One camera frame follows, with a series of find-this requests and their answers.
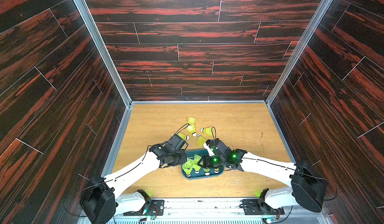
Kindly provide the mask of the yellow shuttlecock two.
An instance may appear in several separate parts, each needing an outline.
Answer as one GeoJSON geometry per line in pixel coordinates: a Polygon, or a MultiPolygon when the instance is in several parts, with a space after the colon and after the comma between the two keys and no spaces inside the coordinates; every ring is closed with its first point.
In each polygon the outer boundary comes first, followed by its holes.
{"type": "Polygon", "coordinates": [[[201,158],[202,157],[200,155],[195,154],[194,159],[193,159],[193,164],[197,165],[199,163],[199,161],[201,160],[201,158]]]}

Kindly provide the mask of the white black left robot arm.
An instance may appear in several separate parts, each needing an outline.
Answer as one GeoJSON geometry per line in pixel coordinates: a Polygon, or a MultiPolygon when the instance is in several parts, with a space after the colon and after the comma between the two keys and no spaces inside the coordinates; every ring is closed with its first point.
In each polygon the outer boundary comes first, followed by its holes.
{"type": "Polygon", "coordinates": [[[163,167],[174,167],[187,161],[187,146],[184,140],[178,144],[171,141],[162,144],[149,145],[143,156],[123,169],[104,177],[93,176],[83,189],[80,206],[92,224],[106,224],[118,211],[139,211],[145,204],[145,198],[140,192],[135,192],[129,199],[121,199],[120,195],[132,184],[145,175],[163,167]]]}

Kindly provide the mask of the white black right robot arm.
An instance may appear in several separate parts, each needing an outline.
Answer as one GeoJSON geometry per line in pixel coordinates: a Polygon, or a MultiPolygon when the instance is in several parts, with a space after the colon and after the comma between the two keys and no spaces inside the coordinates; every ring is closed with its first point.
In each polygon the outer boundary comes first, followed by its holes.
{"type": "Polygon", "coordinates": [[[204,169],[228,168],[256,173],[277,180],[286,186],[280,189],[264,189],[258,199],[258,207],[270,214],[281,207],[301,206],[320,213],[323,208],[327,185],[324,178],[316,177],[311,167],[266,159],[245,150],[220,151],[210,148],[198,162],[204,169]]]}

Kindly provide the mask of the teal plastic storage tray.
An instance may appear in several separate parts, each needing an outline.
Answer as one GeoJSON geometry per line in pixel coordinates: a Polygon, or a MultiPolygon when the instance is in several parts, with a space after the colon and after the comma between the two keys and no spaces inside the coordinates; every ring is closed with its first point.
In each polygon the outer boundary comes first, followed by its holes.
{"type": "MultiPolygon", "coordinates": [[[[186,152],[186,155],[187,155],[187,158],[193,160],[194,159],[194,155],[197,154],[197,155],[200,155],[201,157],[203,157],[204,155],[207,155],[208,154],[208,151],[205,150],[205,149],[200,149],[200,150],[192,150],[192,151],[187,151],[186,152]]],[[[182,172],[182,175],[188,179],[188,180],[197,180],[197,179],[203,179],[203,178],[213,178],[213,177],[217,177],[219,175],[221,175],[223,172],[224,172],[224,168],[223,167],[220,167],[218,170],[214,170],[214,169],[210,169],[210,175],[209,176],[205,176],[205,172],[204,172],[204,169],[201,168],[200,169],[200,172],[199,174],[196,174],[194,172],[194,170],[192,170],[191,172],[191,176],[188,178],[184,171],[181,169],[181,172],[182,172]]]]}

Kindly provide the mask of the yellow shuttlecock eight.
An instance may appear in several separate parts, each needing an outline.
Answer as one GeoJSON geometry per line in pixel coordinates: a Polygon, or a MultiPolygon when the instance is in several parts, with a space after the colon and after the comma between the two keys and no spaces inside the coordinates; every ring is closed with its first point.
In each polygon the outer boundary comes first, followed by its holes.
{"type": "Polygon", "coordinates": [[[185,162],[183,165],[182,165],[182,170],[184,171],[185,175],[189,178],[191,176],[191,172],[193,170],[193,166],[194,164],[192,163],[192,161],[190,160],[187,160],[187,162],[185,162]]]}

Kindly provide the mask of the yellow shuttlecock eleven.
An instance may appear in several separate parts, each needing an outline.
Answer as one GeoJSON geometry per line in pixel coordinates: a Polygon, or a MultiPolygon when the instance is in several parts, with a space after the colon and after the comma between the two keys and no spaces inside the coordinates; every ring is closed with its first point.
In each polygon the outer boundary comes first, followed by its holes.
{"type": "Polygon", "coordinates": [[[185,141],[187,141],[187,140],[190,139],[189,136],[186,136],[186,135],[184,135],[184,134],[182,134],[182,133],[179,133],[178,136],[179,136],[180,138],[182,138],[183,140],[185,140],[185,141]]]}

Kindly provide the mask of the yellow shuttlecock nine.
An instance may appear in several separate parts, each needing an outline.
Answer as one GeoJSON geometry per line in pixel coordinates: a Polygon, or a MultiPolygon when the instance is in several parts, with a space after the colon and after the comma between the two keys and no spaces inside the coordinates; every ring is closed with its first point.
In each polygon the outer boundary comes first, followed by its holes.
{"type": "Polygon", "coordinates": [[[193,170],[196,174],[199,174],[201,167],[199,165],[193,164],[193,170]]]}

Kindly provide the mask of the yellow shuttlecock thirteen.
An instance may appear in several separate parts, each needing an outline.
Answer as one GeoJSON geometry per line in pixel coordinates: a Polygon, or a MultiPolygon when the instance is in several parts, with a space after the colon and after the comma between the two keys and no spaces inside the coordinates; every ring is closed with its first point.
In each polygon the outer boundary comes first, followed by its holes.
{"type": "Polygon", "coordinates": [[[193,137],[197,136],[195,125],[188,125],[186,130],[192,134],[193,137]]]}

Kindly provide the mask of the yellow shuttlecock twelve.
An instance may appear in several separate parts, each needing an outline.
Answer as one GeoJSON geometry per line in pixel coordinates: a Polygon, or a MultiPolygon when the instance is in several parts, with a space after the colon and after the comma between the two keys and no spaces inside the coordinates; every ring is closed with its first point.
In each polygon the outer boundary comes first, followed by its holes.
{"type": "Polygon", "coordinates": [[[197,145],[199,147],[203,147],[204,144],[206,143],[206,139],[202,136],[202,135],[198,135],[198,139],[197,139],[197,145]]]}

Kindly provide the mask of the yellow shuttlecock ten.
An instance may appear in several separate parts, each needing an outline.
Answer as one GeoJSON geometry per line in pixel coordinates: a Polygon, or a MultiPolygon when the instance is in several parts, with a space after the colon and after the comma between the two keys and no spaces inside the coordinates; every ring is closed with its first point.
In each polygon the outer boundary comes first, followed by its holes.
{"type": "Polygon", "coordinates": [[[210,137],[213,136],[213,128],[212,128],[212,127],[201,128],[201,132],[203,132],[203,133],[206,134],[207,136],[210,136],[210,137]]]}

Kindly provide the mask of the yellow shuttlecock five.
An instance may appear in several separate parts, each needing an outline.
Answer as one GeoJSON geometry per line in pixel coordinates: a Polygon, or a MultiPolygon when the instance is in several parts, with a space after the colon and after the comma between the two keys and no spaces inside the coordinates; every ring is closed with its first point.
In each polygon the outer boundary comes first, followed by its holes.
{"type": "Polygon", "coordinates": [[[194,117],[188,117],[188,124],[193,126],[196,123],[197,119],[194,117]]]}

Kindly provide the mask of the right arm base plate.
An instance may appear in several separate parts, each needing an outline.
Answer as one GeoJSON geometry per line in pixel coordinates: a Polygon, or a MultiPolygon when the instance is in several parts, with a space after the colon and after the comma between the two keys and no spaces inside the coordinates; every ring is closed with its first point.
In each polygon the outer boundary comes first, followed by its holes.
{"type": "Polygon", "coordinates": [[[283,208],[273,209],[264,201],[258,199],[243,199],[240,204],[240,208],[244,210],[246,216],[250,215],[270,215],[270,216],[279,216],[284,215],[285,211],[283,208]]]}

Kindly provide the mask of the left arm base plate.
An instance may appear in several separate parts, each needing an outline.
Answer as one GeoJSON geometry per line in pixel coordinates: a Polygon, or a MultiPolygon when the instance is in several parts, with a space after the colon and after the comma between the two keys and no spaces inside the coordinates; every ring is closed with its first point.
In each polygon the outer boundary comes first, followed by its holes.
{"type": "Polygon", "coordinates": [[[130,211],[123,213],[126,217],[138,217],[138,216],[163,216],[164,214],[164,200],[151,200],[149,203],[146,201],[144,206],[137,212],[130,211]]]}

